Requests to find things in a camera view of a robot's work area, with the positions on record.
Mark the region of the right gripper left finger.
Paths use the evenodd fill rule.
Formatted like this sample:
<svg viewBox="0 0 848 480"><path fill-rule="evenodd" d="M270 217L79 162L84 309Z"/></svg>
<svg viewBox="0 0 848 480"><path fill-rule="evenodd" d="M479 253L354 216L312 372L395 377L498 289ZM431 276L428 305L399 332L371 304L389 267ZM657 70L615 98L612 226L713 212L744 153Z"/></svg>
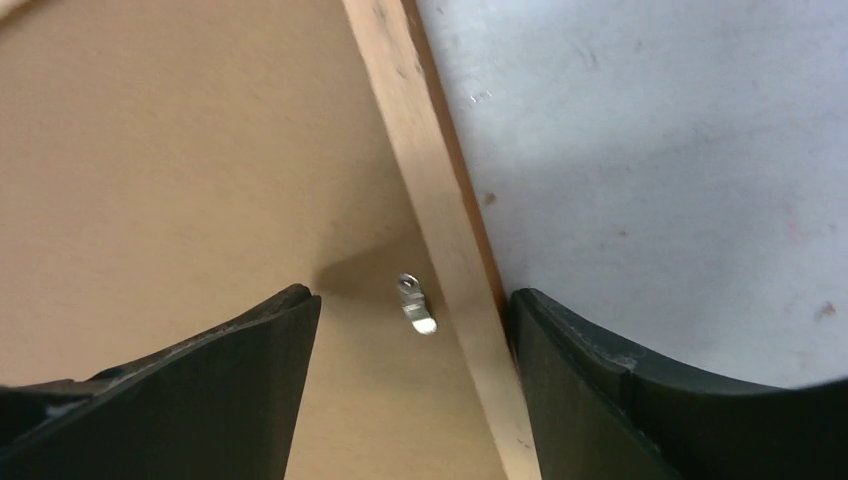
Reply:
<svg viewBox="0 0 848 480"><path fill-rule="evenodd" d="M281 479L322 300L294 284L76 381L1 389L5 479Z"/></svg>

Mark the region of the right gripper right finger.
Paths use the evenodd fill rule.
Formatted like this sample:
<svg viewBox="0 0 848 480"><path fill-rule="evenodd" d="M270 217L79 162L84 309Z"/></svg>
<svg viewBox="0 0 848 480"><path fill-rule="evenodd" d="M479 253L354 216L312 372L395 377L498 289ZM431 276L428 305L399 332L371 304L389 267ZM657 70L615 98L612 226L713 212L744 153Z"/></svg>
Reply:
<svg viewBox="0 0 848 480"><path fill-rule="evenodd" d="M539 290L508 333L546 479L843 479L847 383L746 382L664 356Z"/></svg>

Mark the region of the brown backing board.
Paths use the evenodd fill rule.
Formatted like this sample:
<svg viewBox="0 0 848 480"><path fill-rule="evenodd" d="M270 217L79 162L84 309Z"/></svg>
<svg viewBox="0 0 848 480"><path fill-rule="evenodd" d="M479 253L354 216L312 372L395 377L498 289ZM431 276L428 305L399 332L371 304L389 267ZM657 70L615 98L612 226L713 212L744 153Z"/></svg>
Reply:
<svg viewBox="0 0 848 480"><path fill-rule="evenodd" d="M1 380L83 380L294 283L323 299L286 475L500 479L338 1L30 1L1 23Z"/></svg>

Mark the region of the wooden picture frame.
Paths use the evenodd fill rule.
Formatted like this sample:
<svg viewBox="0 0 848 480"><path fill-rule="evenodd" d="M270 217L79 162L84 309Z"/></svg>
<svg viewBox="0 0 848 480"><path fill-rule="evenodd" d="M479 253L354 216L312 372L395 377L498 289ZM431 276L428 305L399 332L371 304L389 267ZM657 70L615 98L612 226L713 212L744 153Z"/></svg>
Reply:
<svg viewBox="0 0 848 480"><path fill-rule="evenodd" d="M538 479L502 283L419 8L414 1L344 8L503 471Z"/></svg>

